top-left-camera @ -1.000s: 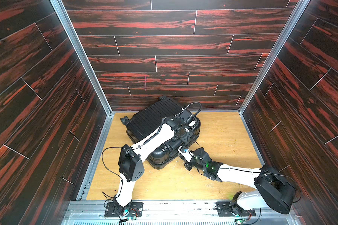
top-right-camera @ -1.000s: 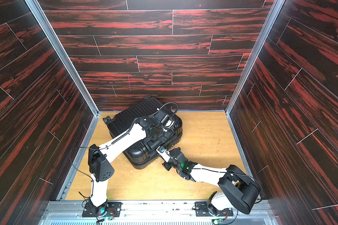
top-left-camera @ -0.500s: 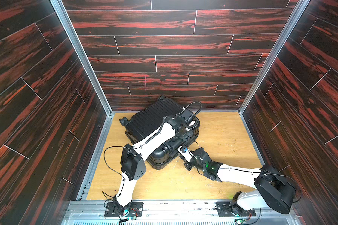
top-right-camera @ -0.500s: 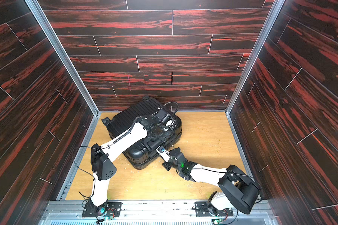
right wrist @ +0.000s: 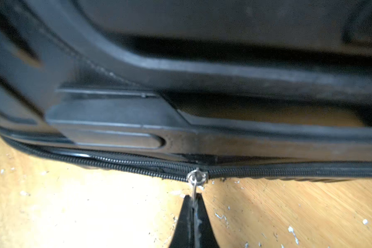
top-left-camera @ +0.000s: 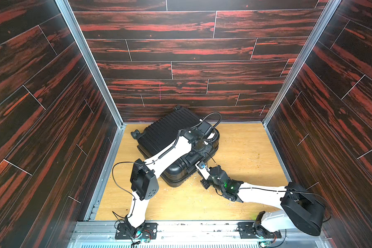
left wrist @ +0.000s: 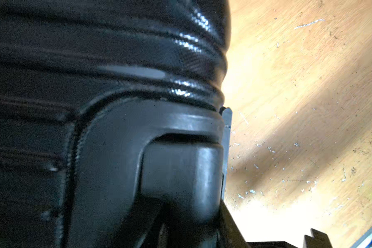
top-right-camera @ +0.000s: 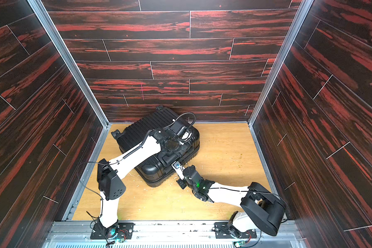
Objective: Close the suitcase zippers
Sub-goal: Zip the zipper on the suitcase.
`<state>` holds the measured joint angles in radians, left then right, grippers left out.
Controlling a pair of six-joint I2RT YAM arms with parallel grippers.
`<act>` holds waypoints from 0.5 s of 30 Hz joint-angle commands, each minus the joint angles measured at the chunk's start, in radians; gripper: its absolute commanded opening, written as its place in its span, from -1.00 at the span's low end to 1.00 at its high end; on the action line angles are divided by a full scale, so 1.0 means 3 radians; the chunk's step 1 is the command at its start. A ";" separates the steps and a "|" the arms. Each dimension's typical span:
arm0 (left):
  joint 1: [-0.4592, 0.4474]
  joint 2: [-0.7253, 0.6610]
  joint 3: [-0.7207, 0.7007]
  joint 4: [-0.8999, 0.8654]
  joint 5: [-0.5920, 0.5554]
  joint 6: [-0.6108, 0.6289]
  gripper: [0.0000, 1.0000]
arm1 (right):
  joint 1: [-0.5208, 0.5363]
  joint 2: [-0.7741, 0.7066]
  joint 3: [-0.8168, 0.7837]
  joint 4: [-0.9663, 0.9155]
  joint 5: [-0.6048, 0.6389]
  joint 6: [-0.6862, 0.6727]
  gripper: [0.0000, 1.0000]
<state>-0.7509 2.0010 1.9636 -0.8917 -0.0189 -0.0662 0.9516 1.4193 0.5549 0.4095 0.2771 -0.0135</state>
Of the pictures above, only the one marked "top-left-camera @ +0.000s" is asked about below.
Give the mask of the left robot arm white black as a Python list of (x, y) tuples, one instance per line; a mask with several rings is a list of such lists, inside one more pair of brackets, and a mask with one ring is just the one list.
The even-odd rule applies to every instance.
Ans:
[(198, 167), (212, 149), (211, 143), (187, 132), (177, 137), (155, 156), (145, 161), (138, 159), (134, 162), (130, 178), (133, 200), (130, 212), (125, 217), (126, 229), (133, 237), (142, 232), (149, 200), (159, 191), (158, 178), (161, 174), (176, 160), (190, 152), (196, 156), (196, 162), (192, 165)]

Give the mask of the black hard-shell suitcase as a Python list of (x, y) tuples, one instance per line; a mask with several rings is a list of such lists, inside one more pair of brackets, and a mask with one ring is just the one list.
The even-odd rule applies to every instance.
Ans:
[[(142, 133), (135, 130), (131, 132), (131, 136), (137, 140), (138, 150), (148, 159), (173, 143), (179, 130), (191, 128), (199, 122), (200, 118), (195, 113), (178, 105), (171, 113), (145, 128)], [(169, 166), (161, 174), (161, 178), (170, 187), (179, 187), (197, 171), (197, 161), (193, 153), (185, 154)]]

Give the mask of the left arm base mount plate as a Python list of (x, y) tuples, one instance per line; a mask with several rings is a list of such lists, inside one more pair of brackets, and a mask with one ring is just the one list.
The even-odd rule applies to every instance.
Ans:
[(116, 240), (154, 240), (157, 237), (158, 223), (144, 222), (139, 227), (119, 222), (116, 227)]

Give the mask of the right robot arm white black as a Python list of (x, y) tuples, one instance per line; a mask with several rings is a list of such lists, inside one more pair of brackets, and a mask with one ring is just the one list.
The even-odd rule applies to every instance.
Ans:
[(259, 203), (278, 209), (260, 212), (253, 224), (245, 228), (257, 238), (274, 238), (282, 229), (295, 228), (310, 236), (320, 235), (325, 206), (299, 184), (290, 182), (283, 187), (252, 185), (230, 179), (220, 166), (199, 168), (198, 172), (205, 188), (215, 188), (219, 195), (230, 201)]

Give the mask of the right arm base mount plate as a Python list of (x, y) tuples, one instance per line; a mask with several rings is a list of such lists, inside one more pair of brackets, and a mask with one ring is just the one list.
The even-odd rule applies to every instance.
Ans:
[(279, 231), (270, 232), (255, 222), (238, 222), (237, 229), (241, 239), (280, 239)]

